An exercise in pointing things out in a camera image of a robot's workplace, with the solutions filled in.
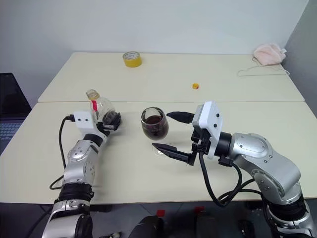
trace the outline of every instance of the yellow tape roll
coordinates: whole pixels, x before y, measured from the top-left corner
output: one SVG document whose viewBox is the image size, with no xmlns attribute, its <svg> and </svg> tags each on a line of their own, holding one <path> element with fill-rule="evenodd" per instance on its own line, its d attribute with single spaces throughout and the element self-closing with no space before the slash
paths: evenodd
<svg viewBox="0 0 317 238">
<path fill-rule="evenodd" d="M 140 54 L 136 51 L 129 51 L 123 54 L 123 61 L 127 67 L 134 68 L 142 64 Z"/>
</svg>

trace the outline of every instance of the table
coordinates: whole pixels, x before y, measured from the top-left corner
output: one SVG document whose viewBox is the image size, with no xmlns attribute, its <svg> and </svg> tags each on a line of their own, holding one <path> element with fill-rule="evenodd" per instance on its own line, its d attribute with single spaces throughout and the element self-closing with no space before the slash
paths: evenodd
<svg viewBox="0 0 317 238">
<path fill-rule="evenodd" d="M 39 102 L 84 102 L 96 89 L 113 102 L 304 101 L 281 65 L 257 67 L 251 55 L 141 54 L 137 68 L 122 53 L 73 53 Z M 192 89 L 199 83 L 198 90 Z"/>
<path fill-rule="evenodd" d="M 142 132 L 141 111 L 157 106 L 166 113 L 194 112 L 200 103 L 114 103 L 122 113 L 122 125 L 110 135 L 97 169 L 92 204 L 135 202 L 210 201 L 198 159 L 193 167 L 160 155 Z M 312 181 L 317 180 L 317 120 L 304 102 L 218 103 L 223 115 L 222 131 L 257 133 L 274 149 L 291 159 L 302 171 L 300 179 L 306 198 L 317 197 Z M 88 103 L 38 103 L 0 157 L 0 202 L 53 203 L 58 190 L 49 185 L 62 175 L 58 130 L 65 115 L 88 109 Z M 161 143 L 189 152 L 192 126 L 168 118 L 169 133 Z M 82 136 L 72 122 L 66 122 L 62 143 L 67 152 Z M 234 187 L 233 168 L 207 161 L 215 194 Z M 250 176 L 243 171 L 243 178 Z M 253 183 L 250 188 L 257 189 Z M 236 200 L 259 199 L 240 193 Z"/>
</svg>

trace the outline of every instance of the robotic arm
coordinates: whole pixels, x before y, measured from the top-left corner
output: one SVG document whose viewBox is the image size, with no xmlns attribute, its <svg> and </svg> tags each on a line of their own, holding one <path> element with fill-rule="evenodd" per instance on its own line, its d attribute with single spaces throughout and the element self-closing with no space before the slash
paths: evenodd
<svg viewBox="0 0 317 238">
<path fill-rule="evenodd" d="M 110 125 L 97 122 L 96 112 L 75 112 L 73 121 L 83 139 L 68 153 L 68 164 L 58 199 L 46 224 L 42 238 L 92 238 L 90 200 L 98 157 L 110 134 L 117 130 L 120 113 Z"/>
<path fill-rule="evenodd" d="M 222 117 L 215 102 L 198 106 L 195 114 L 172 112 L 167 116 L 179 122 L 192 123 L 192 153 L 187 154 L 165 144 L 153 143 L 154 147 L 189 165 L 194 164 L 199 153 L 203 170 L 206 169 L 203 155 L 209 159 L 214 155 L 220 157 L 221 165 L 237 165 L 252 176 L 262 192 L 264 215 L 275 235 L 299 237 L 302 234 L 302 237 L 317 237 L 316 227 L 298 182 L 301 176 L 299 169 L 292 161 L 278 154 L 264 137 L 221 132 Z M 206 186 L 213 195 L 209 189 L 207 173 L 205 176 Z M 274 224 L 270 222 L 267 212 Z"/>
</svg>

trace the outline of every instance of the pink towel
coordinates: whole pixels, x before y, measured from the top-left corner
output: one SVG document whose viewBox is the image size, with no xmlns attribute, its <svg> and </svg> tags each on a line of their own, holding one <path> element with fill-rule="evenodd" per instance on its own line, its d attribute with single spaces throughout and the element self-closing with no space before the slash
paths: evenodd
<svg viewBox="0 0 317 238">
<path fill-rule="evenodd" d="M 281 49 L 277 44 L 263 44 L 260 45 L 254 52 L 254 57 L 262 65 L 278 64 L 285 59 L 286 50 Z"/>
</svg>

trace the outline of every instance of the plastic bottle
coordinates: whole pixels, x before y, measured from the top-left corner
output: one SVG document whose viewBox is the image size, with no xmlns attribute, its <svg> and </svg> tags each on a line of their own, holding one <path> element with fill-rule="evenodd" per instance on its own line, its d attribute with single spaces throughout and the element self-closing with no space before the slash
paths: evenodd
<svg viewBox="0 0 317 238">
<path fill-rule="evenodd" d="M 90 108 L 96 112 L 98 121 L 102 121 L 104 125 L 110 124 L 115 116 L 115 109 L 111 102 L 107 98 L 100 97 L 94 89 L 88 90 L 86 94 L 91 101 Z"/>
</svg>

